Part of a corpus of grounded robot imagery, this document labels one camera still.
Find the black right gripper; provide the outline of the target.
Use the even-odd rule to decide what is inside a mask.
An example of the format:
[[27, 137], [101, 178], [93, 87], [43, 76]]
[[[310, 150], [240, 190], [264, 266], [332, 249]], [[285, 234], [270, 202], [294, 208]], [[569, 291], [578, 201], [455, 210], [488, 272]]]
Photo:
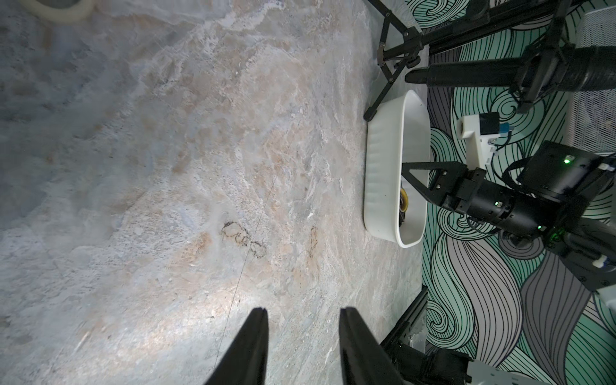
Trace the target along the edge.
[[488, 181], [460, 162], [405, 162], [401, 176], [429, 203], [466, 214], [519, 238], [536, 238], [556, 224], [558, 205]]

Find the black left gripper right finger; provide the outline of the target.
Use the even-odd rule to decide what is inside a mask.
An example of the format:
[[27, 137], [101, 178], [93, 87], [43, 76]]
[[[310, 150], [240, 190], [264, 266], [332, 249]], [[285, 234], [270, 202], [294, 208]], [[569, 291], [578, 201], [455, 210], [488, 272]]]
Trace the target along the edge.
[[404, 384], [356, 308], [340, 310], [338, 335], [343, 384]]

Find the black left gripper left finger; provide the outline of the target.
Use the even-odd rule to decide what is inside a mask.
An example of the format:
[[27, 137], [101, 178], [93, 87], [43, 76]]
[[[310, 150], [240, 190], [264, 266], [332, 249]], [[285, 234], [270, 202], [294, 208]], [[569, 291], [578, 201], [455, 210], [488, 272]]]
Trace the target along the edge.
[[268, 313], [253, 308], [206, 385], [261, 385], [266, 382]]

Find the cream handled kitchen scissors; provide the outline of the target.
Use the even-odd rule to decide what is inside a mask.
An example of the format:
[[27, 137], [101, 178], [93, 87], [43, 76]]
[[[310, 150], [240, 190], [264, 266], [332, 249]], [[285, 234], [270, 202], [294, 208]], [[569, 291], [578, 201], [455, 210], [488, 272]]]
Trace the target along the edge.
[[82, 21], [89, 17], [96, 8], [95, 0], [80, 0], [65, 8], [48, 6], [35, 0], [19, 0], [19, 3], [34, 16], [58, 24]]

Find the yellow black handled scissors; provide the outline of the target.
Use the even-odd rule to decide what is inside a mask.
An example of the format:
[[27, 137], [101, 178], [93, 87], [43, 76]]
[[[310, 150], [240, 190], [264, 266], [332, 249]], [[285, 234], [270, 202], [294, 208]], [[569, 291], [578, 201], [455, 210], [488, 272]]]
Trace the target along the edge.
[[405, 222], [405, 218], [406, 218], [406, 212], [409, 206], [409, 200], [408, 200], [408, 195], [407, 192], [404, 188], [400, 188], [400, 194], [399, 194], [399, 220], [398, 220], [398, 224], [399, 226], [402, 226], [402, 224]]

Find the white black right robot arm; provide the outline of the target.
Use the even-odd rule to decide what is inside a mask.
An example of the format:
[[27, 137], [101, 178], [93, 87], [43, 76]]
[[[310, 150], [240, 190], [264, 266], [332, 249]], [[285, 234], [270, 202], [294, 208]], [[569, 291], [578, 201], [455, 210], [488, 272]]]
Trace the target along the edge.
[[615, 155], [602, 157], [552, 141], [488, 181], [460, 162], [407, 162], [402, 177], [429, 203], [500, 231], [516, 246], [539, 239], [587, 290], [615, 308], [615, 229], [587, 218], [615, 177]]

